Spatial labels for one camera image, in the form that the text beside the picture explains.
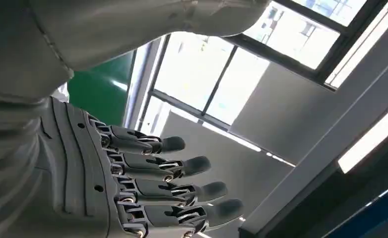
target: wall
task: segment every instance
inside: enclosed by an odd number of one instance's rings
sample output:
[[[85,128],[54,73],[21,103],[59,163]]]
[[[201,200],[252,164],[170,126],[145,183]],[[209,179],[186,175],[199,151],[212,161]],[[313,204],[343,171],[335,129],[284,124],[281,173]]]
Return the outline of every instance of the wall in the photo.
[[[129,52],[90,70],[75,72],[68,83],[70,103],[106,124],[123,125],[132,56]]]
[[[247,148],[170,112],[161,136],[172,135],[182,137],[187,146],[183,151],[164,156],[166,159],[185,160],[205,155],[212,165],[211,170],[191,178],[183,178],[177,183],[195,183],[201,186],[223,181],[229,189],[227,198],[236,197],[243,201],[245,216],[249,215],[292,169],[262,152]],[[237,238],[238,233],[233,231],[238,225],[207,234],[213,238]]]
[[[332,92],[270,63],[230,131],[297,164],[335,120]]]
[[[333,125],[327,128],[298,166],[247,218],[242,224],[243,229],[258,233],[329,163],[388,111],[388,30],[327,102],[327,106],[332,108],[332,115],[339,114],[334,117]],[[330,117],[320,118],[319,112],[316,115],[314,121],[332,120]],[[312,123],[304,123],[304,127],[313,126]]]
[[[230,130],[298,164],[387,66],[388,48],[331,92],[271,63]]]

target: ceiling light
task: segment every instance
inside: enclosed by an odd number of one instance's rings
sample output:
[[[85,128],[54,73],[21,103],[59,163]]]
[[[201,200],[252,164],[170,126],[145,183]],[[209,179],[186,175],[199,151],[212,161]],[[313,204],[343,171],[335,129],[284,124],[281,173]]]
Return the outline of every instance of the ceiling light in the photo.
[[[199,232],[199,233],[197,233],[199,236],[201,236],[201,237],[204,237],[204,238],[211,238],[211,237],[209,237],[208,235],[206,235],[206,234],[204,234],[204,233],[202,233],[202,232]]]
[[[338,160],[340,168],[347,173],[387,137],[388,113]]]

